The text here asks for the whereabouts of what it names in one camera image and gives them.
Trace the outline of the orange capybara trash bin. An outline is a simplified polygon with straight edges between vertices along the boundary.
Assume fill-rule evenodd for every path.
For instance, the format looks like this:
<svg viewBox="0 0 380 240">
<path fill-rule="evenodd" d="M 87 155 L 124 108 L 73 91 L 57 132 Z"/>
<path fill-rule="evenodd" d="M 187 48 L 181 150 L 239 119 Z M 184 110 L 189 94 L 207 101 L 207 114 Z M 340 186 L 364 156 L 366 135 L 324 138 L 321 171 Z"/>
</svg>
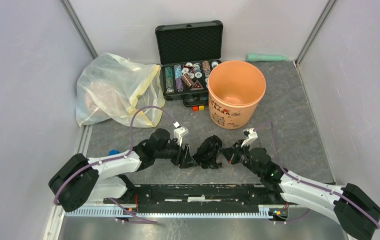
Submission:
<svg viewBox="0 0 380 240">
<path fill-rule="evenodd" d="M 225 129 L 246 125 L 266 92 L 266 79 L 256 66 L 230 60 L 216 66 L 207 82 L 209 115 Z"/>
</svg>

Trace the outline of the black trash bag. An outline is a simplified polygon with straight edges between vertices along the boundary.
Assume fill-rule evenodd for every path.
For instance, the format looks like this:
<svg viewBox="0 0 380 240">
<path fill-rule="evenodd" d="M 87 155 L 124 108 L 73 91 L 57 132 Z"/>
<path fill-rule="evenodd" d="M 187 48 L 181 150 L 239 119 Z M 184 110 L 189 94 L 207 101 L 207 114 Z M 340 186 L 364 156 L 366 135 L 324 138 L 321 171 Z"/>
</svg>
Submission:
<svg viewBox="0 0 380 240">
<path fill-rule="evenodd" d="M 217 162 L 217 158 L 221 151 L 222 140 L 218 136 L 212 135 L 203 141 L 192 157 L 203 169 L 219 169 L 222 167 L 222 163 Z"/>
</svg>

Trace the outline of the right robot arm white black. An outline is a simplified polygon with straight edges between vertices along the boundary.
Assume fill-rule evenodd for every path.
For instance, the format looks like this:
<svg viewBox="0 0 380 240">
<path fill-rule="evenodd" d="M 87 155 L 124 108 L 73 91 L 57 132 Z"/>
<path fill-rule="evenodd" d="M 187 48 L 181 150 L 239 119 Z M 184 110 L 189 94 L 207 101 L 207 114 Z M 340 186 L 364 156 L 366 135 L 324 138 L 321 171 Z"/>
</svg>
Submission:
<svg viewBox="0 0 380 240">
<path fill-rule="evenodd" d="M 357 185 L 327 185 L 296 175 L 273 162 L 265 148 L 242 143 L 221 152 L 229 164 L 242 164 L 260 178 L 271 203 L 286 201 L 322 214 L 357 240 L 370 240 L 379 229 L 380 207 Z"/>
</svg>

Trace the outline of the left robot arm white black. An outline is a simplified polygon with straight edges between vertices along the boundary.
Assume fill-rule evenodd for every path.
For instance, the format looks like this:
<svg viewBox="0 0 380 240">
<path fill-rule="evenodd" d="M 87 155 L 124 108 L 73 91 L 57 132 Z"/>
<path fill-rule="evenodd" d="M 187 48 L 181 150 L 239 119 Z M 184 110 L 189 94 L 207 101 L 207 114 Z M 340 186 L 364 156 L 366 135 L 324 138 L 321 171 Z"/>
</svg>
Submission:
<svg viewBox="0 0 380 240">
<path fill-rule="evenodd" d="M 183 143 L 188 133 L 183 126 L 174 129 L 173 134 L 159 128 L 124 153 L 91 158 L 82 153 L 73 155 L 48 182 L 55 204 L 73 212 L 84 204 L 110 197 L 123 204 L 130 203 L 135 191 L 126 173 L 145 170 L 157 159 L 168 159 L 181 169 L 196 165 L 189 145 Z"/>
</svg>

